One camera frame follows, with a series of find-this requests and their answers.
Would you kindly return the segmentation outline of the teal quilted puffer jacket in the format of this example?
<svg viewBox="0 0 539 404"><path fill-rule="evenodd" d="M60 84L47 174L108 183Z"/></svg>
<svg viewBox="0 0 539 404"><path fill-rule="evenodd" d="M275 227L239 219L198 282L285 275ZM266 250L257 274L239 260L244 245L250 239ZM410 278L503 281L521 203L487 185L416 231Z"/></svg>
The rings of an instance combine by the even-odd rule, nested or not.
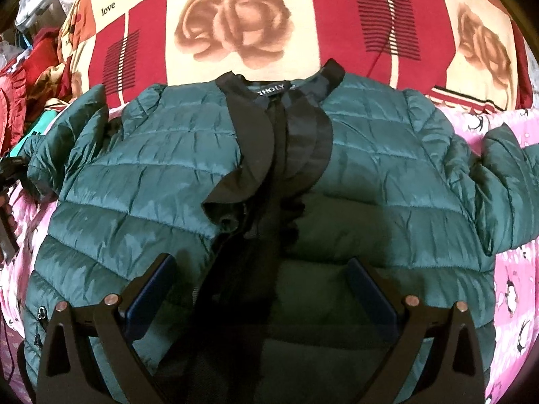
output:
<svg viewBox="0 0 539 404"><path fill-rule="evenodd" d="M467 303L490 379L495 259L538 235L538 149L473 151L415 90L329 60L306 79L153 85L112 119L102 86L23 150L55 198L25 304L31 384L56 305L119 294L172 256L134 348L160 399L353 403L395 343L354 274Z"/></svg>

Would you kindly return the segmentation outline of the red clothes pile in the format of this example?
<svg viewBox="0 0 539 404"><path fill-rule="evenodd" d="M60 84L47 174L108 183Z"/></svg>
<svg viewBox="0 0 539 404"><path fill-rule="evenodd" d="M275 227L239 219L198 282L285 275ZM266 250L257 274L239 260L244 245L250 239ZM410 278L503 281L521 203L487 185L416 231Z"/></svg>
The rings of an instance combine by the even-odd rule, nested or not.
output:
<svg viewBox="0 0 539 404"><path fill-rule="evenodd" d="M71 99L71 75L59 57L59 28L45 27L37 33L23 68L28 115L40 112L49 99Z"/></svg>

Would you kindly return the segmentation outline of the teal green folded garment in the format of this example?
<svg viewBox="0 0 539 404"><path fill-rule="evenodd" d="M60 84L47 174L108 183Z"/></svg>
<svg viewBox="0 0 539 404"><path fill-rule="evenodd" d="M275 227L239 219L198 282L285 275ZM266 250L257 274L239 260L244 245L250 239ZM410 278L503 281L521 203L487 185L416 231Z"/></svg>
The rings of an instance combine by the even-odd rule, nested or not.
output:
<svg viewBox="0 0 539 404"><path fill-rule="evenodd" d="M42 114L37 118L37 120L26 131L23 138L14 146L13 149L11 149L10 152L8 152L8 156L18 156L23 145L29 137L46 134L57 119L57 116L59 116L59 114L60 111L54 108L45 109Z"/></svg>

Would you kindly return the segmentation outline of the pink penguin bed sheet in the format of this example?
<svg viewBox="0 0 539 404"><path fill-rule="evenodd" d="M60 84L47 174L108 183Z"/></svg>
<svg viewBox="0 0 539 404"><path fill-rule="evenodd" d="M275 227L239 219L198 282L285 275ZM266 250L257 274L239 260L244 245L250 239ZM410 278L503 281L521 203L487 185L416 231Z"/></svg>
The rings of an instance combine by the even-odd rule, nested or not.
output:
<svg viewBox="0 0 539 404"><path fill-rule="evenodd" d="M538 142L535 108L497 114L468 113L463 108L441 107L454 130L480 152L484 135L507 124L523 147ZM43 242L55 202L40 204L18 186L10 199L18 221L25 224L26 240L13 261L1 266L1 360L5 378L24 402L30 398L23 385L14 352L24 337L23 306L36 254ZM498 403L531 357L538 337L538 242L532 240L497 255L494 272L496 347L490 365L485 400Z"/></svg>

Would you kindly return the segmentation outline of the red ruffled heart pillow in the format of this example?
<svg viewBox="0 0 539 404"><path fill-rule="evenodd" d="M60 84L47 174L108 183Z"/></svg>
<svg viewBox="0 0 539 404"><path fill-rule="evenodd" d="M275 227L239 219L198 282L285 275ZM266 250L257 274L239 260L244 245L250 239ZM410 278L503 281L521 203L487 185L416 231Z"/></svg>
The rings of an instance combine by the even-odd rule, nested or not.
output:
<svg viewBox="0 0 539 404"><path fill-rule="evenodd" d="M1 76L1 154L22 139L27 114L27 75L24 68Z"/></svg>

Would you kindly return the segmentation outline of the red cream rose blanket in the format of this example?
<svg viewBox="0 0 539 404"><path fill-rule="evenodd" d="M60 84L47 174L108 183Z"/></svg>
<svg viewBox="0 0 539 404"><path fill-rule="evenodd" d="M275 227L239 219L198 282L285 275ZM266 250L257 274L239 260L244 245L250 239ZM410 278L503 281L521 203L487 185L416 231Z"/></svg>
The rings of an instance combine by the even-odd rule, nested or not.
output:
<svg viewBox="0 0 539 404"><path fill-rule="evenodd" d="M525 41L500 0L76 0L59 56L72 92L117 107L154 83L305 79L327 60L447 105L534 99Z"/></svg>

